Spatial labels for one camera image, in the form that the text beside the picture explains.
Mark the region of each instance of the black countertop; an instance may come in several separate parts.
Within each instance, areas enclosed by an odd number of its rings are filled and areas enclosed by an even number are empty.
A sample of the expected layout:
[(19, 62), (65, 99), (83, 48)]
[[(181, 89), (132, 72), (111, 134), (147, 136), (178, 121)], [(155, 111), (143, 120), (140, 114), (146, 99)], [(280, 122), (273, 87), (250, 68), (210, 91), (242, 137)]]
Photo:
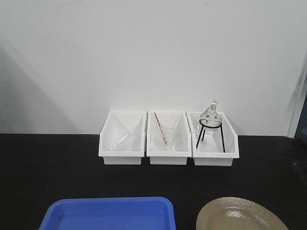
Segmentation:
[(37, 230), (47, 208), (64, 198), (164, 196), (177, 230), (194, 230), (209, 201), (236, 196), (307, 229), (307, 182), (293, 166), (307, 148), (286, 137), (240, 136), (231, 167), (104, 165), (98, 135), (0, 135), (0, 229)]

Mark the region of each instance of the black tripod stand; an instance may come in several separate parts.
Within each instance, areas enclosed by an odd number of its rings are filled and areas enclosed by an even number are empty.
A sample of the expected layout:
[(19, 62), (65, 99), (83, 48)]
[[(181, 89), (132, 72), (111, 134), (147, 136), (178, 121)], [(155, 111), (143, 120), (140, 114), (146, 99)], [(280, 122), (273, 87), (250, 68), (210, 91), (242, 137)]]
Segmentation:
[(201, 141), (203, 141), (203, 139), (204, 139), (204, 137), (205, 137), (205, 132), (206, 132), (206, 130), (204, 129), (204, 127), (205, 127), (205, 128), (221, 128), (223, 152), (225, 152), (225, 144), (224, 144), (224, 135), (223, 135), (222, 123), (221, 123), (219, 126), (217, 126), (217, 127), (210, 127), (210, 126), (205, 126), (205, 125), (203, 125), (203, 124), (201, 123), (201, 120), (200, 120), (200, 125), (201, 125), (201, 132), (200, 132), (200, 135), (198, 136), (196, 148), (198, 147), (198, 144), (199, 144), (199, 142), (200, 142), (202, 131), (203, 131), (203, 134), (202, 134), (202, 139), (201, 139)]

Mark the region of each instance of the blue plastic tray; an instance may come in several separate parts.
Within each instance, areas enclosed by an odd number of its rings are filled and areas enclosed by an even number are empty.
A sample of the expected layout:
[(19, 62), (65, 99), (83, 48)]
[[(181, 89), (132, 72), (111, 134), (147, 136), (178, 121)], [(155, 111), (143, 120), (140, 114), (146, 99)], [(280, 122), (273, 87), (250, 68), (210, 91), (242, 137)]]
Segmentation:
[(47, 210), (39, 230), (176, 230), (163, 197), (64, 199)]

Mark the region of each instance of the tan plate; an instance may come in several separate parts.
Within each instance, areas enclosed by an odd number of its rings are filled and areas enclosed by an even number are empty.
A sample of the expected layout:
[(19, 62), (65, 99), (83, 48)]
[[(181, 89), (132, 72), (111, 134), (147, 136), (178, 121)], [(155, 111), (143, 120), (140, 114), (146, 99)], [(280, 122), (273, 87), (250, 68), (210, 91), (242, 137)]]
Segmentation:
[(206, 204), (197, 216), (196, 230), (289, 230), (265, 207), (238, 197)]

